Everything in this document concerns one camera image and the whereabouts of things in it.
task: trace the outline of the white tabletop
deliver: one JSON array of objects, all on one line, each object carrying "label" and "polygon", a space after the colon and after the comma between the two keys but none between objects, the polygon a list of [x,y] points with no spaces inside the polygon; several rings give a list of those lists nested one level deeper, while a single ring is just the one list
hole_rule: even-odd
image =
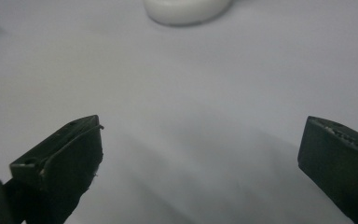
[{"label": "white tabletop", "polygon": [[351,223],[296,155],[309,115],[358,131],[358,1],[172,28],[140,0],[0,0],[0,179],[93,114],[103,163],[66,223]]}]

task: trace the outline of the white object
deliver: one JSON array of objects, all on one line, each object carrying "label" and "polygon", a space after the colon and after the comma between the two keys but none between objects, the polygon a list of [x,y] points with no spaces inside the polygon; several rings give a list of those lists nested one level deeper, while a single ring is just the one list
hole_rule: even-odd
[{"label": "white object", "polygon": [[147,14],[167,25],[186,25],[209,20],[232,0],[144,0]]}]

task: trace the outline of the white surface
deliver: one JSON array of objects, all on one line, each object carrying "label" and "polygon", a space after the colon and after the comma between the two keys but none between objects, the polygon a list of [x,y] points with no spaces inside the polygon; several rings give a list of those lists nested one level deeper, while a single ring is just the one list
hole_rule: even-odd
[{"label": "white surface", "polygon": [[358,1],[171,28],[142,1],[0,0],[0,178],[92,114],[104,160],[67,223],[351,223],[296,154],[308,115],[358,131]]},{"label": "white surface", "polygon": [[151,19],[162,24],[184,25],[209,20],[228,7],[231,0],[144,0]]}]

